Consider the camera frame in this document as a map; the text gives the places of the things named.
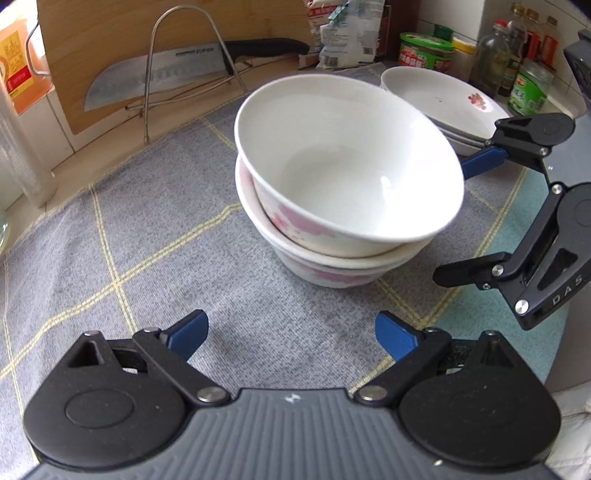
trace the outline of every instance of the pink floral bowl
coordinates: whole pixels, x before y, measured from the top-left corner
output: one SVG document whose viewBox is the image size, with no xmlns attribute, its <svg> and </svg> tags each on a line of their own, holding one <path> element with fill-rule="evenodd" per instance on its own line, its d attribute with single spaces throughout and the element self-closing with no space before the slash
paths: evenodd
<svg viewBox="0 0 591 480">
<path fill-rule="evenodd" d="M 366 258 L 339 258 L 307 250 L 273 225 L 256 195 L 253 179 L 241 160 L 236 160 L 236 189 L 248 218 L 277 257 L 298 277 L 315 285 L 346 288 L 371 283 L 389 270 L 417 255 L 431 239 L 400 245 L 384 254 Z"/>
<path fill-rule="evenodd" d="M 429 240 L 462 205 L 462 169 L 445 136 L 360 80 L 267 83 L 242 104 L 234 138 L 271 222 L 319 254 L 365 258 Z"/>
</svg>

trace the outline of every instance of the yellow stripe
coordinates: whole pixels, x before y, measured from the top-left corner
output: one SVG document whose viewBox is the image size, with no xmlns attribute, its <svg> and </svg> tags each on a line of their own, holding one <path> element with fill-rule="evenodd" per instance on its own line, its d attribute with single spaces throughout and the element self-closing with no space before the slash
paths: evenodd
<svg viewBox="0 0 591 480">
<path fill-rule="evenodd" d="M 394 289 L 390 287 L 384 280 L 379 278 L 375 281 L 375 284 L 400 310 L 403 310 L 409 317 L 412 317 L 416 321 L 421 320 L 421 316 L 408 303 L 406 303 L 404 299 L 400 295 L 398 295 L 394 291 Z"/>
<path fill-rule="evenodd" d="M 131 268 L 126 273 L 121 276 L 121 283 L 124 283 L 132 278 L 134 278 L 139 273 L 146 270 L 146 268 L 150 267 L 154 263 L 156 263 L 161 258 L 165 257 L 166 255 L 178 250 L 187 242 L 193 240 L 194 238 L 201 235 L 201 233 L 213 228 L 216 225 L 222 223 L 232 212 L 236 212 L 241 210 L 242 206 L 239 203 L 233 203 L 232 205 L 228 205 L 225 207 L 218 215 L 209 219 L 207 222 L 203 222 L 197 225 L 195 228 L 185 233 L 182 237 L 174 242 L 171 242 L 163 249 L 159 250 L 155 254 L 151 255 L 147 259 L 141 261 L 138 265 L 134 268 Z M 29 342 L 15 355 L 14 359 L 9 362 L 7 366 L 0 370 L 0 380 L 6 377 L 11 371 L 11 369 L 15 368 L 21 360 L 33 349 L 33 347 L 37 344 L 37 342 L 43 337 L 45 333 L 47 333 L 53 327 L 59 325 L 61 322 L 82 313 L 97 302 L 105 298 L 109 293 L 115 291 L 114 283 L 110 283 L 97 293 L 95 293 L 92 297 L 86 299 L 85 301 L 75 305 L 62 313 L 59 313 L 51 318 L 49 318 L 42 326 L 41 329 L 35 334 L 35 336 L 29 340 Z"/>
<path fill-rule="evenodd" d="M 234 142 L 232 140 L 230 140 L 226 135 L 224 135 L 220 130 L 218 130 L 217 127 L 214 127 L 209 122 L 209 120 L 207 120 L 204 116 L 201 117 L 200 120 L 203 123 L 203 125 L 205 125 L 207 128 L 209 128 L 215 134 L 215 136 L 218 137 L 230 149 L 234 150 L 234 152 L 238 151 Z"/>
<path fill-rule="evenodd" d="M 123 286 L 121 284 L 121 279 L 119 278 L 119 274 L 117 273 L 117 269 L 115 268 L 115 261 L 113 260 L 113 255 L 111 254 L 111 249 L 109 248 L 109 243 L 107 241 L 105 224 L 103 222 L 103 215 L 100 211 L 99 199 L 96 195 L 94 187 L 91 185 L 89 188 L 90 194 L 92 196 L 92 205 L 95 208 L 96 229 L 99 232 L 103 257 L 107 265 L 107 270 L 109 271 L 109 276 L 111 277 L 111 282 L 115 287 L 115 295 L 117 296 L 117 301 L 119 302 L 119 306 L 121 308 L 121 312 L 123 313 L 125 323 L 127 324 L 129 334 L 133 335 L 135 332 L 138 331 L 138 326 L 136 325 L 133 315 L 131 313 L 131 308 L 129 306 L 129 302 L 127 301 L 127 295 L 125 295 Z"/>
<path fill-rule="evenodd" d="M 2 368 L 2 370 L 0 370 L 0 380 L 6 377 L 10 373 L 11 369 L 14 369 L 22 361 L 26 354 L 28 354 L 33 349 L 37 342 L 41 340 L 43 335 L 45 335 L 49 330 L 59 325 L 61 322 L 68 320 L 69 318 L 72 318 L 73 316 L 78 315 L 79 313 L 85 312 L 86 310 L 94 306 L 97 302 L 104 299 L 109 293 L 113 292 L 113 290 L 113 284 L 110 283 L 106 287 L 102 288 L 97 293 L 95 293 L 92 297 L 86 299 L 85 301 L 79 303 L 78 305 L 75 305 L 70 309 L 67 309 L 49 318 L 41 326 L 41 328 L 35 334 L 35 336 L 31 338 L 27 342 L 27 344 L 19 350 L 19 352 L 12 359 L 12 362 L 10 362 L 7 366 Z"/>
<path fill-rule="evenodd" d="M 517 193 L 519 192 L 521 186 L 523 185 L 526 173 L 527 173 L 527 170 L 525 168 L 523 168 L 521 170 L 521 173 L 519 174 L 519 177 L 517 178 L 517 181 L 515 182 L 515 185 L 513 185 L 513 189 L 511 190 L 509 197 L 507 198 L 507 200 L 505 201 L 505 204 L 503 205 L 503 208 L 499 212 L 499 215 L 496 217 L 494 223 L 489 228 L 487 234 L 485 235 L 485 237 L 484 237 L 482 243 L 479 245 L 478 249 L 476 249 L 476 252 L 474 253 L 474 257 L 478 257 L 478 256 L 482 255 L 490 247 L 492 240 L 494 239 L 495 235 L 499 231 L 499 228 L 501 227 L 503 220 L 505 219 L 505 217 L 507 216 L 507 213 L 509 212 L 511 206 L 513 205 L 513 202 L 515 201 L 515 198 L 517 197 Z M 460 293 L 460 290 L 461 290 L 461 287 L 454 288 L 452 290 L 448 290 L 445 293 L 445 295 L 443 296 L 443 298 L 439 301 L 439 303 L 433 308 L 433 310 L 427 316 L 423 317 L 421 319 L 419 325 L 417 325 L 415 328 L 417 330 L 421 330 L 421 329 L 435 323 L 437 321 L 437 318 L 439 318 L 439 316 L 443 315 L 443 313 L 447 310 L 447 308 L 450 306 L 452 301 L 457 297 L 457 295 Z M 349 392 L 354 393 L 358 388 L 365 385 L 369 380 L 371 380 L 372 378 L 375 378 L 382 371 L 391 367 L 393 364 L 394 364 L 394 362 L 393 362 L 392 358 L 389 355 L 387 355 L 374 368 L 372 368 L 371 371 L 369 373 L 367 373 L 367 375 L 365 375 L 356 385 L 351 387 L 349 389 Z"/>
<path fill-rule="evenodd" d="M 14 391 L 17 395 L 17 406 L 18 406 L 18 413 L 22 418 L 24 414 L 24 408 L 22 406 L 22 395 L 21 389 L 18 386 L 18 379 L 17 379 L 17 372 L 15 369 L 14 362 L 12 360 L 12 344 L 10 341 L 10 333 L 8 332 L 8 254 L 4 257 L 4 276 L 5 276 L 5 285 L 4 285 L 4 316 L 2 318 L 4 323 L 4 341 L 6 343 L 6 350 L 8 353 L 8 362 L 11 365 L 10 374 L 12 376 L 12 383 L 14 384 Z M 31 452 L 31 456 L 33 457 L 33 461 L 35 464 L 39 463 L 37 460 L 37 455 L 33 451 L 33 447 L 29 444 L 29 451 Z"/>
<path fill-rule="evenodd" d="M 499 210 L 497 210 L 487 199 L 482 198 L 480 195 L 478 195 L 476 192 L 473 192 L 470 189 L 466 189 L 468 192 L 470 192 L 470 194 L 479 202 L 483 203 L 486 207 L 488 207 L 490 210 L 492 210 L 493 212 L 495 212 L 496 215 L 499 214 Z"/>
<path fill-rule="evenodd" d="M 206 222 L 203 222 L 203 223 L 197 225 L 196 227 L 192 228 L 187 233 L 185 233 L 183 236 L 181 236 L 179 239 L 176 239 L 175 241 L 170 242 L 168 245 L 166 245 L 166 247 L 157 251 L 155 254 L 150 255 L 148 258 L 146 258 L 145 260 L 142 260 L 135 267 L 133 267 L 130 270 L 128 270 L 127 272 L 125 272 L 123 275 L 121 275 L 121 281 L 126 282 L 126 281 L 134 278 L 136 275 L 143 272 L 146 268 L 150 267 L 151 265 L 154 265 L 162 257 L 165 257 L 166 255 L 171 254 L 175 250 L 178 250 L 186 243 L 190 242 L 194 238 L 201 235 L 203 232 L 205 232 L 209 229 L 212 229 L 216 225 L 219 225 L 220 223 L 222 223 L 226 218 L 228 218 L 228 216 L 232 212 L 237 212 L 238 210 L 241 210 L 241 209 L 242 209 L 242 205 L 240 203 L 233 203 L 231 205 L 228 205 L 220 213 L 218 213 L 215 217 L 210 218 Z"/>
</svg>

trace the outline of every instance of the white plate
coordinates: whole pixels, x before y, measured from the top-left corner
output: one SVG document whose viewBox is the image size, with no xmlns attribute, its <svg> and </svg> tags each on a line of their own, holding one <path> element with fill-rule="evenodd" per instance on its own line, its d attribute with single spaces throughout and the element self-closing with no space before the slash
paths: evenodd
<svg viewBox="0 0 591 480">
<path fill-rule="evenodd" d="M 508 117 L 477 88 L 434 70 L 388 69 L 382 74 L 382 88 L 418 108 L 438 127 L 477 141 L 492 137 L 495 121 Z"/>
<path fill-rule="evenodd" d="M 486 147 L 486 145 L 484 144 L 484 142 L 478 142 L 476 140 L 472 140 L 471 138 L 466 138 L 463 137 L 461 135 L 458 135 L 454 132 L 450 132 L 448 130 L 445 130 L 443 127 L 439 127 L 439 131 L 449 140 L 450 138 L 461 142 L 461 143 L 465 143 L 466 145 L 470 145 L 471 147 L 476 147 L 479 150 L 483 149 Z"/>
<path fill-rule="evenodd" d="M 449 144 L 454 149 L 454 151 L 458 155 L 461 155 L 462 157 L 469 157 L 470 155 L 474 155 L 475 153 L 478 153 L 480 150 L 482 150 L 481 148 L 465 144 L 465 143 L 455 140 L 453 138 L 449 138 L 449 137 L 446 137 L 446 138 L 447 138 L 447 141 L 449 142 Z"/>
</svg>

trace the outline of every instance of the glass bottle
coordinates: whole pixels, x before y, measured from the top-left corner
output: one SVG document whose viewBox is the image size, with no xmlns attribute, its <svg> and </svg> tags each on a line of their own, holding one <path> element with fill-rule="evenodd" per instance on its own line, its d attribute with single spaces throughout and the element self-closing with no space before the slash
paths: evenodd
<svg viewBox="0 0 591 480">
<path fill-rule="evenodd" d="M 499 91 L 509 63 L 508 33 L 507 22 L 497 20 L 493 25 L 493 33 L 478 44 L 476 60 L 470 73 L 469 83 L 491 98 Z"/>
<path fill-rule="evenodd" d="M 544 39 L 540 48 L 540 60 L 547 67 L 554 69 L 560 37 L 558 36 L 558 20 L 548 15 L 543 28 Z"/>
<path fill-rule="evenodd" d="M 535 10 L 528 8 L 525 13 L 525 26 L 527 28 L 527 40 L 523 47 L 523 59 L 536 61 L 543 39 L 543 33 L 538 23 L 540 15 Z"/>
<path fill-rule="evenodd" d="M 507 43 L 509 44 L 511 56 L 509 57 L 509 65 L 507 65 L 501 87 L 499 88 L 499 95 L 503 97 L 508 97 L 511 94 L 515 78 L 519 72 L 519 66 L 521 65 L 523 46 L 527 41 L 527 28 L 525 26 L 524 15 L 524 7 L 519 4 L 511 5 L 511 14 L 507 19 L 507 29 L 509 29 Z"/>
<path fill-rule="evenodd" d="M 4 82 L 0 82 L 0 163 L 35 207 L 45 204 L 57 190 L 57 179 L 33 149 Z"/>
</svg>

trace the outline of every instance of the orange package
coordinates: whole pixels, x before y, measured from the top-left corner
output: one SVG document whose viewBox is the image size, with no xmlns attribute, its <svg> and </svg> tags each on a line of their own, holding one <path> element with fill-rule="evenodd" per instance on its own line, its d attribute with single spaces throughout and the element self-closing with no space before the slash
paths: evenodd
<svg viewBox="0 0 591 480">
<path fill-rule="evenodd" d="M 0 77 L 6 84 L 18 114 L 23 113 L 51 89 L 49 78 L 33 75 L 27 66 L 27 34 L 27 21 L 23 18 L 0 31 Z M 37 70 L 43 68 L 32 46 L 31 62 Z"/>
</svg>

